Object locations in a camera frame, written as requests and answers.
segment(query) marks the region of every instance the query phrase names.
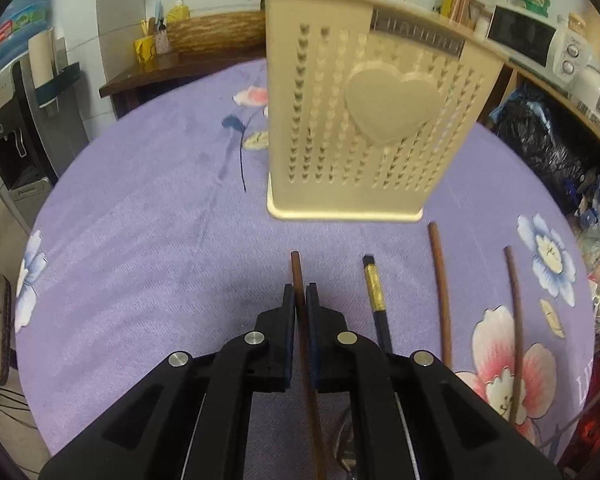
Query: silver screw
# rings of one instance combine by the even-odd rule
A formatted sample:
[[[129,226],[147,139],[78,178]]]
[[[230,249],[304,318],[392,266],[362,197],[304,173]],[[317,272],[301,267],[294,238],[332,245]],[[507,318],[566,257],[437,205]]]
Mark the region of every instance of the silver screw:
[[[413,355],[413,360],[420,366],[429,366],[433,364],[433,355],[426,350],[418,350]]]
[[[244,342],[247,345],[259,345],[264,341],[264,334],[262,332],[249,332],[244,336]]]
[[[169,356],[169,364],[174,368],[187,364],[189,356],[184,352],[174,352]]]
[[[353,332],[340,332],[338,334],[338,341],[343,345],[353,345],[358,340],[358,336]]]

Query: purple tablecloth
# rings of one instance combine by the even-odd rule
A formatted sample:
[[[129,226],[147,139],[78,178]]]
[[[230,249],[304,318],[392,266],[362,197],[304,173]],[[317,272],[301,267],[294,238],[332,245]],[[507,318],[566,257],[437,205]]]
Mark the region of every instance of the purple tablecloth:
[[[228,114],[244,122],[253,115],[247,134],[266,128],[261,112],[232,100],[250,85],[266,86],[263,61],[133,111],[80,154],[40,212],[21,294],[35,309],[18,332],[17,350],[22,385],[51,452],[170,352],[217,351],[250,330],[259,312],[279,306],[292,250],[300,251],[304,280],[318,283],[322,302],[372,338],[362,256],[373,253],[394,351],[440,355],[432,220],[446,261],[454,370],[470,372],[463,378],[507,410],[512,321],[503,248],[510,245],[526,352],[519,429],[539,444],[564,425],[588,387],[592,304],[567,222],[522,161],[477,125],[420,222],[276,220],[266,209],[268,151],[243,153],[245,193],[240,135],[221,124]],[[245,478],[310,476],[299,376],[295,366],[288,394],[255,396]],[[325,434],[345,403],[320,396]]]

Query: white electric kettle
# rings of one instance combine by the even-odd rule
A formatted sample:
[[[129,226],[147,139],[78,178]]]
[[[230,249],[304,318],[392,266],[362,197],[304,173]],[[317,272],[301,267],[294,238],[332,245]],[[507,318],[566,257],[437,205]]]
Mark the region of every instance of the white electric kettle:
[[[600,124],[600,70],[588,64],[573,79],[570,99],[589,119]]]

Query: floor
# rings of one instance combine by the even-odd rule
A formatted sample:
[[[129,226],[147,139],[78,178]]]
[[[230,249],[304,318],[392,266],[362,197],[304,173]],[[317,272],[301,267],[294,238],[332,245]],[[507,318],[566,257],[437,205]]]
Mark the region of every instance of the floor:
[[[20,271],[20,262],[26,243],[26,232],[15,221],[0,200],[0,274],[3,274],[11,282],[14,295],[18,272]],[[22,393],[16,370],[11,369],[9,380],[4,387],[14,392]],[[15,399],[23,399],[23,397],[11,394],[7,395]],[[11,402],[1,396],[0,404],[25,408],[25,406]],[[30,412],[26,410],[14,410],[12,408],[0,408],[14,418],[35,427],[35,421]],[[27,477],[36,479],[38,477],[37,473],[49,459],[49,452],[38,430],[28,428],[0,412],[0,441]]]

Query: beige plastic basket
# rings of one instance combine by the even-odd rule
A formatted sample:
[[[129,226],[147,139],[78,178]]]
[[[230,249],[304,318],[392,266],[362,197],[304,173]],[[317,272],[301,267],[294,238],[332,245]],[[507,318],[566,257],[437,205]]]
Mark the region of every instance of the beige plastic basket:
[[[266,0],[266,18],[272,215],[419,220],[502,59],[385,0]]]

